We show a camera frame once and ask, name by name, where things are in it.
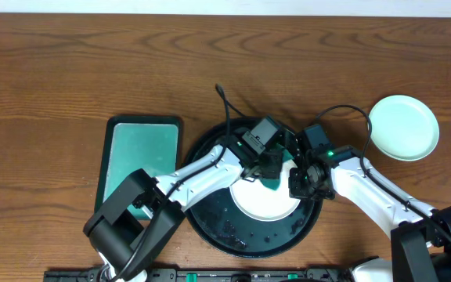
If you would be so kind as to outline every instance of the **round black tray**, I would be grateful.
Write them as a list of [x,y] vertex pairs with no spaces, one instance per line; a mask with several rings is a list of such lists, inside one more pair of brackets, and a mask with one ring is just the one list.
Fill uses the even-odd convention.
[[[256,117],[231,120],[231,130],[253,128]],[[203,157],[226,133],[226,123],[206,132],[184,160],[187,165]],[[318,219],[322,201],[301,201],[284,219],[262,222],[245,215],[231,197],[229,189],[218,190],[186,212],[198,234],[220,251],[244,258],[266,258],[289,250],[309,233]]]

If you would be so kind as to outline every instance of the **wood grain surface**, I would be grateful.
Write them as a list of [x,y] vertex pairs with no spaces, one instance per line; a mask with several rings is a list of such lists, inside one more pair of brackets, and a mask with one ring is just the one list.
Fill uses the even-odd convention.
[[[100,264],[91,216],[106,121],[115,114],[184,120],[183,152],[224,120],[214,83],[246,114],[302,129],[337,103],[370,110],[405,94],[439,121],[436,150],[369,159],[404,190],[451,205],[451,19],[0,14],[0,280]],[[365,124],[325,119],[338,145],[361,147]],[[182,268],[305,268],[390,258],[387,236],[342,197],[312,232],[267,259],[215,250],[184,222],[157,261]]]

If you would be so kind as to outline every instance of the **black cable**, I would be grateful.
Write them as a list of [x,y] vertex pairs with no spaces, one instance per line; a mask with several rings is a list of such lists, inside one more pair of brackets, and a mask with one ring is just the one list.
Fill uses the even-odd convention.
[[[164,206],[166,204],[168,204],[171,194],[173,192],[175,192],[185,181],[193,178],[194,176],[200,174],[201,172],[204,172],[205,170],[207,170],[213,166],[216,166],[217,163],[220,162],[220,160],[222,159],[222,157],[224,157],[224,154],[226,153],[226,149],[227,149],[227,146],[229,145],[230,133],[231,133],[231,117],[229,114],[229,107],[231,107],[231,105],[227,101],[226,94],[224,93],[224,90],[220,85],[218,85],[218,84],[215,85],[215,90],[217,91],[217,93],[220,95],[220,97],[224,101],[224,108],[225,108],[225,141],[222,144],[222,151],[220,152],[219,156],[213,162],[204,166],[203,168],[196,170],[195,172],[193,172],[191,174],[188,174],[187,176],[185,176],[182,179],[180,179],[179,181],[177,181],[171,187],[171,189],[167,192],[166,196],[164,197],[164,199],[162,200],[162,202],[160,204],[160,207],[157,209],[156,213],[154,214],[154,217],[156,217],[156,215],[159,215],[161,213]],[[133,259],[137,256],[137,254],[142,249],[142,245],[144,244],[144,241],[147,238],[147,234],[149,234],[151,231],[151,226],[153,226],[153,225],[151,225],[151,222],[152,221],[149,222],[149,225],[146,227],[146,231],[140,237],[140,241],[138,242],[137,246],[135,247],[135,250],[133,251],[132,255],[130,256],[130,258],[128,259],[126,264],[124,264],[124,267],[121,269],[121,271],[118,274],[116,274],[108,282],[115,282],[116,280],[120,279],[124,275],[124,273],[126,273],[126,270],[132,264]]]
[[399,195],[388,189],[386,186],[384,186],[380,181],[375,179],[373,175],[370,173],[370,170],[365,167],[365,152],[368,149],[368,145],[370,145],[370,140],[372,137],[372,121],[370,120],[370,117],[367,113],[365,113],[360,108],[353,106],[353,105],[337,105],[333,107],[329,107],[328,109],[322,111],[318,115],[316,115],[314,121],[311,124],[314,124],[316,121],[318,121],[324,114],[328,113],[329,111],[337,108],[351,108],[353,110],[357,110],[360,112],[366,119],[366,123],[368,124],[368,135],[366,137],[365,145],[363,146],[363,151],[361,152],[361,156],[359,157],[359,165],[361,166],[361,169],[364,171],[365,176],[368,176],[370,180],[372,180],[379,188],[381,188],[384,192],[388,193],[392,197],[394,197],[400,204],[404,205],[406,209],[411,210],[412,212],[415,212],[417,215],[419,215],[422,219],[425,220],[425,222],[435,230],[437,230],[445,239],[447,239],[448,242],[451,243],[451,235],[448,234],[436,221],[434,221],[432,218],[430,218],[428,215],[424,214],[419,209],[415,208],[415,206],[410,203],[408,200],[403,200]]

